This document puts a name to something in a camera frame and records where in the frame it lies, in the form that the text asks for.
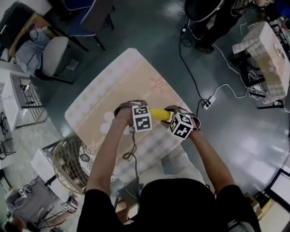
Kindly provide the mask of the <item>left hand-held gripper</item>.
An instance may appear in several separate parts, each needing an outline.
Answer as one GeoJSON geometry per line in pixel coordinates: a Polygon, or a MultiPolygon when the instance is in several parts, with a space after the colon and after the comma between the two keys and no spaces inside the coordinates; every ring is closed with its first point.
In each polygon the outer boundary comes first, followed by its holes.
{"type": "Polygon", "coordinates": [[[130,107],[132,109],[134,132],[152,130],[152,120],[148,103],[145,100],[133,100],[120,104],[114,111],[117,116],[121,108],[130,107]]]}

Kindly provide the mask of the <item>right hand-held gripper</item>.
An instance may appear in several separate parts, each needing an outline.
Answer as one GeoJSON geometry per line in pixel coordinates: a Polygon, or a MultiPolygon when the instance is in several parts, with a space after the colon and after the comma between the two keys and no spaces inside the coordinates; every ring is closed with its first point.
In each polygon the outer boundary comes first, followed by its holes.
{"type": "Polygon", "coordinates": [[[161,121],[169,124],[167,131],[180,139],[187,139],[192,131],[200,130],[200,120],[190,111],[179,106],[168,106],[165,111],[172,112],[171,121],[161,121]]]}

